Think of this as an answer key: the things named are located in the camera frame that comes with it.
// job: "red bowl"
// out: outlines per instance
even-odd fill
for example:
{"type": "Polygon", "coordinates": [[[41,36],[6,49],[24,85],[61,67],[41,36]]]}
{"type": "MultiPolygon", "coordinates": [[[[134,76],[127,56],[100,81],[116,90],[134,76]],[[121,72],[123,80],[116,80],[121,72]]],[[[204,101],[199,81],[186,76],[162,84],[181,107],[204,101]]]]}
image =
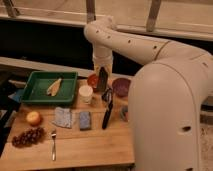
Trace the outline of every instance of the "red bowl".
{"type": "Polygon", "coordinates": [[[97,91],[98,84],[98,76],[96,74],[92,74],[87,78],[87,84],[93,88],[93,91],[97,91]]]}

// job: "green tray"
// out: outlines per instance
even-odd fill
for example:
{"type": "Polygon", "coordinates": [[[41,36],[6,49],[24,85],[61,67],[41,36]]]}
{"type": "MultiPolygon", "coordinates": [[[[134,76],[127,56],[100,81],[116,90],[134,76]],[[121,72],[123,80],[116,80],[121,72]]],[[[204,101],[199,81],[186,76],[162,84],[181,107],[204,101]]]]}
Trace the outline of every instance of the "green tray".
{"type": "Polygon", "coordinates": [[[75,96],[77,72],[46,72],[34,71],[31,73],[21,98],[26,104],[70,105],[75,96]],[[62,77],[60,89],[56,96],[48,96],[48,87],[62,77]]]}

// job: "plastic container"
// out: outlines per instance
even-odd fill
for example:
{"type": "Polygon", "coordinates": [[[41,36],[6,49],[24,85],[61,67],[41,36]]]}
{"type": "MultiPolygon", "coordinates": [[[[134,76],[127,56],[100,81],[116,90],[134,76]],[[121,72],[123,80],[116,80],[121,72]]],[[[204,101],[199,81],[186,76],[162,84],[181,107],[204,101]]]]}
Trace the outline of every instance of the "plastic container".
{"type": "Polygon", "coordinates": [[[93,88],[89,85],[83,85],[79,88],[79,95],[84,103],[90,104],[93,95],[93,88]]]}
{"type": "Polygon", "coordinates": [[[70,105],[75,96],[77,72],[46,72],[31,73],[21,98],[26,104],[70,105]],[[48,87],[62,77],[62,82],[56,96],[48,96],[48,87]]]}

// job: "cup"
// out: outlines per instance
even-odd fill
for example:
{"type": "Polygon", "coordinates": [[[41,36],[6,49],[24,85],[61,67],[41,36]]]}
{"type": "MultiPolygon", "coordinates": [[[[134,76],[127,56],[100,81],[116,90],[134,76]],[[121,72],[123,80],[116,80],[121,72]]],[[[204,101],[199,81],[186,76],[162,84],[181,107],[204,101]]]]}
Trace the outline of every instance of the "cup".
{"type": "Polygon", "coordinates": [[[93,88],[89,85],[83,85],[79,88],[80,98],[86,104],[91,103],[92,94],[93,94],[93,88]]]}

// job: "apple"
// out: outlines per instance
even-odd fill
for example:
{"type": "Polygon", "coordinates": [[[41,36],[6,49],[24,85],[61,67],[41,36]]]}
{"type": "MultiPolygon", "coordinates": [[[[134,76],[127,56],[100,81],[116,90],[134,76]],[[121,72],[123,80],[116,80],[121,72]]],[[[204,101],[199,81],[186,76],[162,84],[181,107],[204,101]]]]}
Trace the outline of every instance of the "apple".
{"type": "Polygon", "coordinates": [[[41,123],[42,117],[37,111],[32,111],[27,114],[26,120],[31,126],[38,126],[41,123]]]}

